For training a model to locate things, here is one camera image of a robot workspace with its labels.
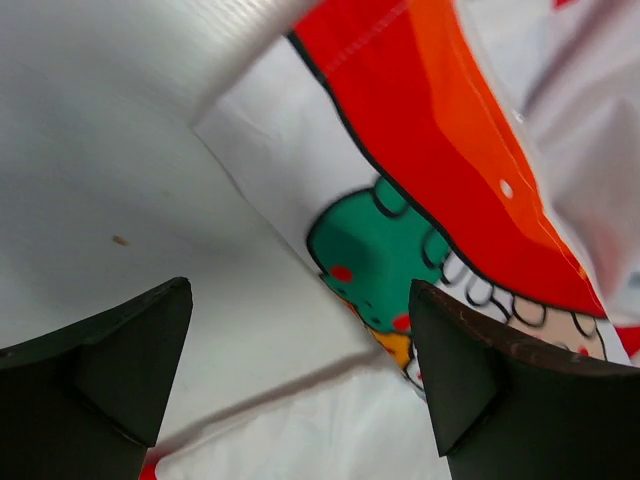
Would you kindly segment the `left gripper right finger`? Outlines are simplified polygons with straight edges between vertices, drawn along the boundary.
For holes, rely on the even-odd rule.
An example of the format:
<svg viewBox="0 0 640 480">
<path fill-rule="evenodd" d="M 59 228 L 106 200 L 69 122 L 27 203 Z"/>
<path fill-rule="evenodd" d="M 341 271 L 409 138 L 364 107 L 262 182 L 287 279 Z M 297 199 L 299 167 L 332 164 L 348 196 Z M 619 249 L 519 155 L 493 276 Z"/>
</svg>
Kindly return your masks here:
<svg viewBox="0 0 640 480">
<path fill-rule="evenodd" d="M 639 372 L 561 349 L 416 280 L 409 315 L 455 479 L 635 479 Z"/>
</svg>

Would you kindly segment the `white red cartoon jacket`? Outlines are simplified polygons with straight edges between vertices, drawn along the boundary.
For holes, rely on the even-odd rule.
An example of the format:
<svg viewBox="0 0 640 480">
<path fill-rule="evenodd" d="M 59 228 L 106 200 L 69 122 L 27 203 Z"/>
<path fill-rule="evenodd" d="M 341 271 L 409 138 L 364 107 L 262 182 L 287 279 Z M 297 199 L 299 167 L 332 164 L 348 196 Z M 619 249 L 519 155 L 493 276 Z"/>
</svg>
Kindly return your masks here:
<svg viewBox="0 0 640 480">
<path fill-rule="evenodd" d="M 395 366 L 209 427 L 144 478 L 455 479 L 416 280 L 639 372 L 637 2 L 322 1 L 193 130 Z"/>
</svg>

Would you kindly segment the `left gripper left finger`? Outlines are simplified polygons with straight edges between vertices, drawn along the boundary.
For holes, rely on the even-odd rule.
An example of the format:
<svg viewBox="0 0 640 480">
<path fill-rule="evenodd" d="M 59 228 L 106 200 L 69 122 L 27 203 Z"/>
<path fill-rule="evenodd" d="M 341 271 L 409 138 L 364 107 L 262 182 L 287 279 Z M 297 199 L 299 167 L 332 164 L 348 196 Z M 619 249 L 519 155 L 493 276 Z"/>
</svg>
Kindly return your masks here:
<svg viewBox="0 0 640 480">
<path fill-rule="evenodd" d="M 4 479 L 136 479 L 164 418 L 193 309 L 173 278 L 1 351 Z"/>
</svg>

